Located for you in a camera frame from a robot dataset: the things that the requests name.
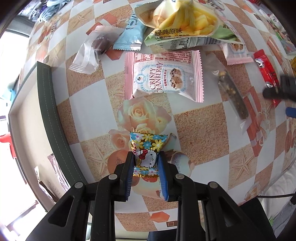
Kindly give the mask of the pink Crispy Cranberry snack packet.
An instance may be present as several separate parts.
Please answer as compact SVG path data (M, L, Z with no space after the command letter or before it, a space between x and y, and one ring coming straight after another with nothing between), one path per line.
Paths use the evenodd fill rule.
M204 101L200 51L125 55L125 99L177 93L194 102Z

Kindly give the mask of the clear dark seed bar packet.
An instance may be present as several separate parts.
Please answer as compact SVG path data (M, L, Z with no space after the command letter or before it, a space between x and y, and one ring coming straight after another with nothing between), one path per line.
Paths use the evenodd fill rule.
M208 54L204 63L206 72L211 76L230 102L236 114L237 124L240 126L242 133L246 132L252 120L233 78L214 53Z

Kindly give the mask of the pink wafer packet in box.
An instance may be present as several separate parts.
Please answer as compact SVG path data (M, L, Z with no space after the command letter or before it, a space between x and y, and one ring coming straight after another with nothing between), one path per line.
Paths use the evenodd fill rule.
M48 156L48 160L50 161L53 169L54 169L54 172L56 174L56 177L58 179L58 182L60 183L60 185L62 186L63 190L66 192L70 189L70 185L68 183L68 181L66 180L58 162L57 162L57 159L55 157L55 155L52 153Z

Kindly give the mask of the Hello Kitty floral candy packet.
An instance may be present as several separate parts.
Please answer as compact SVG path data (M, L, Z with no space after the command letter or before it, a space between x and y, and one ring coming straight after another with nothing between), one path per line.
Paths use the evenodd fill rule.
M133 176L158 177L158 156L168 139L167 135L130 132L130 145L135 155Z

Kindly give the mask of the red candy packet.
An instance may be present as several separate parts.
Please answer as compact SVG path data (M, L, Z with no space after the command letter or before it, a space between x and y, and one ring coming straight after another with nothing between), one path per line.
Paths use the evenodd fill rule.
M263 49L254 53L254 61L259 67L266 85L266 88L262 91L263 98L271 100L273 106L276 108L281 100L279 98L274 98L279 94L280 90L280 83L275 69Z

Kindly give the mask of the translucent white snack packet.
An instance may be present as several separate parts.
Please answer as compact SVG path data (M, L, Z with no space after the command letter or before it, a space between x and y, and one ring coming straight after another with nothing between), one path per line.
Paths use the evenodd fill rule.
M114 26L96 26L79 48L69 69L71 71L92 74L98 66L101 57L123 33L123 28Z

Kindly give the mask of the dark green storage box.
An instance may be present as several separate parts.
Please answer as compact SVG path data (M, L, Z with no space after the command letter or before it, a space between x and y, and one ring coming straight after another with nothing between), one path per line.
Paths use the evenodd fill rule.
M56 158L69 185L86 182L61 125L49 65L41 62L33 65L13 100L9 125L20 169L46 211L54 202L41 189L40 182L57 198L65 193L50 163L51 155Z

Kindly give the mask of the light blue snack packet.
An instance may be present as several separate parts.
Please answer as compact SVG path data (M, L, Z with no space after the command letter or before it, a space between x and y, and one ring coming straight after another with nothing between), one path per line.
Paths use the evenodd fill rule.
M147 26L138 19L135 11L133 11L125 30L115 41L113 49L122 51L140 51L146 30Z

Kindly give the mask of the yellow fries chip bag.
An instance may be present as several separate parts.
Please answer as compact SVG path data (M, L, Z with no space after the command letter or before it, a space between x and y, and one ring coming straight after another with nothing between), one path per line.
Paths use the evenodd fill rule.
M152 31L147 46L187 41L186 48L209 44L245 42L224 15L198 1L154 1L134 8L136 17Z

